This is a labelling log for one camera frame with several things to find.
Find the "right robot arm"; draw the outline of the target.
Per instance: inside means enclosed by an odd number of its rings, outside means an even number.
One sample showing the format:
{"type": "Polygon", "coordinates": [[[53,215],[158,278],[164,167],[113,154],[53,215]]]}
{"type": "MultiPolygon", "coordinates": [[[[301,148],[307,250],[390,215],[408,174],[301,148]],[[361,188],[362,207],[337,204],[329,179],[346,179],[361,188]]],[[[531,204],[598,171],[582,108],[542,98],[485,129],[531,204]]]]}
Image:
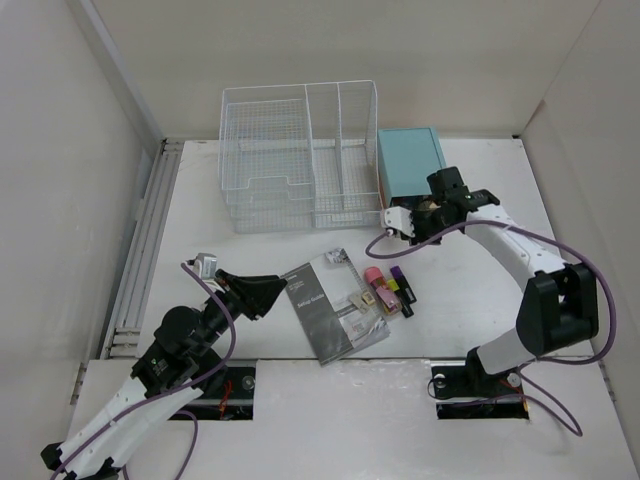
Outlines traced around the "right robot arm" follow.
{"type": "Polygon", "coordinates": [[[523,293],[512,329],[471,349],[461,366],[433,368],[438,399],[499,398],[522,367],[598,334],[597,288],[604,281],[594,266],[585,258],[571,264],[546,250],[548,239],[519,227],[490,191],[470,190],[457,168],[440,169],[427,182],[429,194],[382,212],[387,235],[416,251],[460,231],[488,251],[523,293]]]}

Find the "pink glue stick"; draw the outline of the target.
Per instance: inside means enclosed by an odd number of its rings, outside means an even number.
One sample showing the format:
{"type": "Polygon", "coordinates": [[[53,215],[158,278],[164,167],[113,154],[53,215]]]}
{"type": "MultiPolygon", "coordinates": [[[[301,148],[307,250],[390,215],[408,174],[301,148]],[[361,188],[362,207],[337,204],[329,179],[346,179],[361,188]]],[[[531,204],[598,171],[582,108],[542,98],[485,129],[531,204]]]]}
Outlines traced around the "pink glue stick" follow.
{"type": "Polygon", "coordinates": [[[388,315],[393,315],[401,310],[401,303],[391,289],[385,276],[378,267],[369,267],[364,271],[364,277],[373,289],[376,297],[381,302],[383,310],[388,315]]]}

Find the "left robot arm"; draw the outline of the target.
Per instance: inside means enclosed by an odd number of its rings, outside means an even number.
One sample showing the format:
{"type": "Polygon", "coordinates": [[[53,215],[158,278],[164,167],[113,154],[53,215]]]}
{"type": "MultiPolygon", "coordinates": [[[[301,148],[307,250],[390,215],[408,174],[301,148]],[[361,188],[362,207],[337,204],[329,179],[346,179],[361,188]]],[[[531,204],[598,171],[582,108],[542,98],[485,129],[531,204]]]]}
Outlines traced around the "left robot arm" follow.
{"type": "Polygon", "coordinates": [[[284,291],[276,275],[241,277],[221,272],[201,307],[176,306],[120,389],[74,436],[41,452],[54,478],[116,479],[135,451],[182,407],[223,387],[227,356],[212,348],[234,322],[264,317],[284,291]]]}

